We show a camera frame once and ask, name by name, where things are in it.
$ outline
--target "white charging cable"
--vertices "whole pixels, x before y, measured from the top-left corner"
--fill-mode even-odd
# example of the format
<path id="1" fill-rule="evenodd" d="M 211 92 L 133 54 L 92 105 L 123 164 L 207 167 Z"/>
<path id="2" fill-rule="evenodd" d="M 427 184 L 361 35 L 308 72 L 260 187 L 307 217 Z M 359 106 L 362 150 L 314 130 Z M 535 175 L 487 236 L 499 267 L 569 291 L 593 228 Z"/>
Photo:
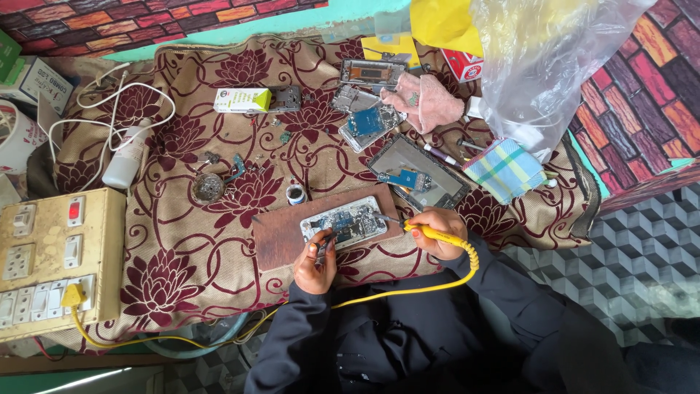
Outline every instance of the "white charging cable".
<path id="1" fill-rule="evenodd" d="M 106 72 L 104 75 L 109 75 L 109 74 L 111 74 L 111 73 L 113 73 L 113 72 L 115 72 L 115 71 L 117 71 L 117 70 L 119 70 L 119 69 L 122 69 L 122 68 L 124 68 L 124 67 L 129 66 L 130 64 L 131 64 L 131 63 L 122 63 L 122 64 L 119 64 L 117 67 L 114 67 L 113 69 L 109 70 L 109 71 Z M 81 102 L 81 97 L 82 97 L 83 93 L 84 93 L 90 86 L 92 86 L 92 85 L 98 86 L 98 85 L 101 83 L 101 81 L 102 81 L 102 76 L 98 76 L 97 78 L 95 78 L 95 80 L 94 80 L 93 82 L 90 82 L 86 87 L 84 87 L 84 88 L 80 91 L 80 93 L 78 94 L 78 97 L 76 98 L 76 102 L 78 103 L 78 105 L 81 106 L 82 108 L 85 108 L 85 109 L 95 108 L 95 107 L 97 107 L 97 106 L 99 106 L 99 105 L 102 105 L 102 104 L 104 104 L 105 102 L 111 100 L 112 98 L 114 98 L 114 99 L 115 99 L 115 100 L 114 100 L 114 109 L 113 109 L 113 111 L 112 111 L 112 119 L 111 119 L 110 124 L 107 124 L 107 123 L 105 123 L 105 122 L 100 122 L 100 121 L 89 121 L 89 120 L 86 120 L 86 119 L 64 119 L 64 120 L 61 120 L 61 121 L 58 121 L 58 122 L 52 124 L 51 127 L 50 127 L 49 130 L 48 130 L 48 133 L 47 133 L 48 139 L 49 139 L 49 141 L 52 142 L 53 140 L 51 139 L 51 135 L 53 134 L 53 129 L 54 129 L 54 127 L 56 127 L 56 125 L 63 124 L 63 123 L 69 123 L 69 122 L 90 123 L 90 124 L 95 124 L 95 125 L 102 125 L 102 126 L 105 126 L 105 127 L 107 127 L 107 128 L 109 129 L 109 130 L 108 130 L 108 133 L 107 133 L 107 140 L 104 142 L 104 145 L 102 146 L 102 150 L 100 151 L 100 154 L 99 154 L 99 155 L 100 155 L 100 156 L 99 156 L 99 167 L 97 168 L 97 172 L 96 172 L 95 175 L 92 177 L 92 179 L 90 179 L 90 180 L 85 184 L 85 186 L 83 186 L 82 188 L 80 188 L 80 190 L 78 190 L 78 191 L 84 191 L 85 189 L 87 189 L 88 186 L 90 186 L 90 184 L 93 183 L 94 180 L 97 179 L 97 178 L 100 176 L 100 174 L 102 173 L 102 166 L 103 166 L 103 163 L 104 163 L 104 154 L 105 154 L 105 151 L 106 151 L 107 148 L 109 148 L 109 150 L 112 151 L 112 152 L 118 151 L 119 149 L 122 149 L 122 148 L 125 147 L 127 144 L 129 144 L 129 142 L 131 141 L 131 139 L 135 138 L 136 136 L 140 135 L 141 133 L 145 132 L 146 130 L 148 130 L 148 129 L 150 129 L 150 128 L 154 128 L 155 126 L 159 126 L 159 125 L 162 125 L 162 124 L 164 124 L 164 123 L 167 123 L 168 121 L 170 121 L 170 119 L 172 119 L 173 116 L 175 116 L 175 101 L 173 101 L 173 99 L 170 98 L 170 96 L 168 96 L 168 95 L 165 94 L 164 92 L 162 92 L 162 91 L 160 91 L 160 90 L 158 90 L 158 89 L 156 89 L 156 88 L 154 88 L 154 87 L 152 87 L 152 86 L 150 86 L 150 85 L 146 85 L 145 83 L 141 83 L 141 82 L 131 82 L 131 83 L 128 83 L 126 86 L 123 86 L 124 80 L 126 79 L 126 76 L 127 76 L 127 75 L 128 75 L 128 73 L 127 73 L 126 71 L 124 71 L 124 74 L 122 75 L 122 79 L 121 79 L 121 81 L 120 81 L 120 83 L 119 83 L 119 88 L 117 89 L 117 91 L 114 92 L 114 93 L 112 93 L 112 94 L 109 95 L 108 97 L 104 98 L 102 101 L 98 101 L 98 102 L 96 102 L 96 103 L 94 103 L 94 104 L 90 104 L 90 105 L 84 105 L 84 104 Z M 152 124 L 152 125 L 150 125 L 150 126 L 148 126 L 148 127 L 145 127 L 145 128 L 140 129 L 138 132 L 136 132 L 136 134 L 134 134 L 134 135 L 132 136 L 131 139 L 129 139 L 129 141 L 123 142 L 123 143 L 119 144 L 119 146 L 117 146 L 116 148 L 113 148 L 113 147 L 112 147 L 112 138 L 114 137 L 114 135 L 115 135 L 115 134 L 118 135 L 119 138 L 123 140 L 123 138 L 121 137 L 121 135 L 120 135 L 119 133 L 122 133 L 122 132 L 124 132 L 124 131 L 126 131 L 126 130 L 129 130 L 129 128 L 122 128 L 122 129 L 119 129 L 119 130 L 115 130 L 115 129 L 114 129 L 114 122 L 115 122 L 115 118 L 116 118 L 116 115 L 117 115 L 117 106 L 119 105 L 119 95 L 121 94 L 121 92 L 123 92 L 124 90 L 127 90 L 128 88 L 131 88 L 132 86 L 143 86 L 143 87 L 145 87 L 145 88 L 151 89 L 151 90 L 153 90 L 154 92 L 156 92 L 156 93 L 162 95 L 163 97 L 165 97 L 166 100 L 168 100 L 168 101 L 170 102 L 170 105 L 172 106 L 172 112 L 170 113 L 170 116 L 168 116 L 166 119 L 164 119 L 164 120 L 162 120 L 162 121 L 160 121 L 160 122 L 154 123 L 154 124 Z M 49 146 L 51 147 L 51 158 L 53 159 L 53 163 L 56 164 L 56 151 L 55 151 L 55 149 L 54 149 L 54 144 L 53 144 L 53 143 L 52 143 L 52 144 L 49 144 Z M 56 189 L 58 189 L 56 177 L 54 177 L 54 184 L 56 185 Z"/>

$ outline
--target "brown wooden board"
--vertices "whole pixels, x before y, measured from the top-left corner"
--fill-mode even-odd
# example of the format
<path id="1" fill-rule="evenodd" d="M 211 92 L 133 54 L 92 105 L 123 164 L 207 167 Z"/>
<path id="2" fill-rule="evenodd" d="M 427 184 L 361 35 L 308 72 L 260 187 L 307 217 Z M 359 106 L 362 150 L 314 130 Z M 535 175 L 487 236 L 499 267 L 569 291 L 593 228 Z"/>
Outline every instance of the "brown wooden board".
<path id="1" fill-rule="evenodd" d="M 299 227 L 302 220 L 368 196 L 377 199 L 383 215 L 398 218 L 391 191 L 384 183 L 254 216 L 253 234 L 260 272 L 294 264 L 294 260 L 304 250 L 304 238 Z M 403 229 L 398 223 L 386 224 L 386 233 L 356 243 L 347 249 L 372 245 L 403 235 Z"/>

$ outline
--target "plaid cloth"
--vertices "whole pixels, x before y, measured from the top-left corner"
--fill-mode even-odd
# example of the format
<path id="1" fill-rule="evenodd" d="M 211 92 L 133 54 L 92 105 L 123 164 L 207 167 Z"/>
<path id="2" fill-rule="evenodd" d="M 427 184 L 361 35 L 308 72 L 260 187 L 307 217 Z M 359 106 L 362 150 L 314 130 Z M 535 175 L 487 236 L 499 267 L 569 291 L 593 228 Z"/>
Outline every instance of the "plaid cloth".
<path id="1" fill-rule="evenodd" d="M 464 163 L 462 171 L 503 205 L 547 179 L 542 164 L 510 138 L 495 140 Z"/>

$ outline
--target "plastic bottle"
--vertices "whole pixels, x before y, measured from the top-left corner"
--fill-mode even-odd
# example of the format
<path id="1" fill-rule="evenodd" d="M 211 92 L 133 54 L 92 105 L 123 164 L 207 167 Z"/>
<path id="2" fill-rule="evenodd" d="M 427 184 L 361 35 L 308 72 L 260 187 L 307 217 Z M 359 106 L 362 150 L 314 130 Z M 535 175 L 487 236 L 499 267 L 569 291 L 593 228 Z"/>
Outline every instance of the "plastic bottle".
<path id="1" fill-rule="evenodd" d="M 126 189 L 131 186 L 136 176 L 136 171 L 141 165 L 141 157 L 144 154 L 144 142 L 146 141 L 146 133 L 141 133 L 134 138 L 134 135 L 141 129 L 151 125 L 150 119 L 142 120 L 138 126 L 132 126 L 124 135 L 123 144 L 126 141 L 129 143 L 122 149 L 117 150 L 112 157 L 112 161 L 107 167 L 107 171 L 102 175 L 102 182 L 107 186 L 112 186 L 115 189 Z"/>

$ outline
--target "brick pattern wallpaper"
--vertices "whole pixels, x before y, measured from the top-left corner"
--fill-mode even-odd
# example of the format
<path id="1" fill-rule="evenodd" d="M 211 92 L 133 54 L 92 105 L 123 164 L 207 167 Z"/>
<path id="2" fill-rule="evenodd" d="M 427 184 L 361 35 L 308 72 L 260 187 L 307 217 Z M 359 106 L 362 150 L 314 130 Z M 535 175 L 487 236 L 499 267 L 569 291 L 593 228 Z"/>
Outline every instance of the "brick pattern wallpaper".
<path id="1" fill-rule="evenodd" d="M 699 10 L 697 0 L 658 0 L 582 86 L 570 129 L 613 195 L 603 209 L 645 185 L 664 193 L 656 175 L 669 159 L 700 157 Z"/>
<path id="2" fill-rule="evenodd" d="M 93 56 L 181 39 L 327 0 L 0 0 L 0 29 L 24 55 Z"/>

